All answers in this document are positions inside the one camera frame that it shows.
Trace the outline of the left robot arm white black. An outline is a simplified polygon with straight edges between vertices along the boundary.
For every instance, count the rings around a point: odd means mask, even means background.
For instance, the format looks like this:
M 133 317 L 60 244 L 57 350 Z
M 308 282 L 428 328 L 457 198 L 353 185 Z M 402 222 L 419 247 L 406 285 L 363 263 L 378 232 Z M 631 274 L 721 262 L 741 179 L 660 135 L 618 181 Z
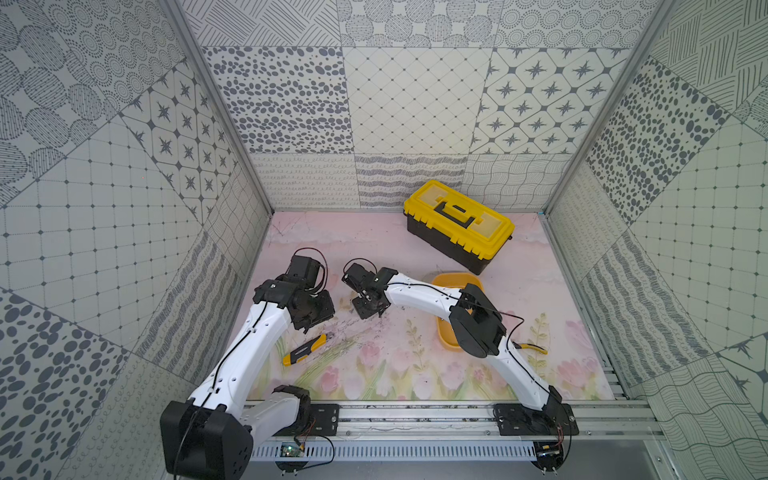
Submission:
M 186 401 L 166 406 L 160 431 L 165 468 L 174 478 L 239 479 L 264 441 L 312 432 L 315 419 L 304 388 L 280 385 L 251 411 L 245 403 L 288 329 L 306 332 L 334 316 L 327 275 L 324 259 L 296 252 L 285 273 L 255 289 L 245 323 L 210 375 Z

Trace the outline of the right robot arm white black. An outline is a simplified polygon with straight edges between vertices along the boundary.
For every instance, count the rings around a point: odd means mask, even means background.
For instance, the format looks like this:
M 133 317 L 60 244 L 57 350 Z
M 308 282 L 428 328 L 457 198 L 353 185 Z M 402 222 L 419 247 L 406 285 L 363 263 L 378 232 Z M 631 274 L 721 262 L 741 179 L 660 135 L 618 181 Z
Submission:
M 357 293 L 352 301 L 362 319 L 381 316 L 391 306 L 411 307 L 449 323 L 459 347 L 486 360 L 506 381 L 522 407 L 555 416 L 562 406 L 557 389 L 541 378 L 509 339 L 502 312 L 476 285 L 440 287 L 391 268 L 374 273 L 354 263 L 342 282 Z

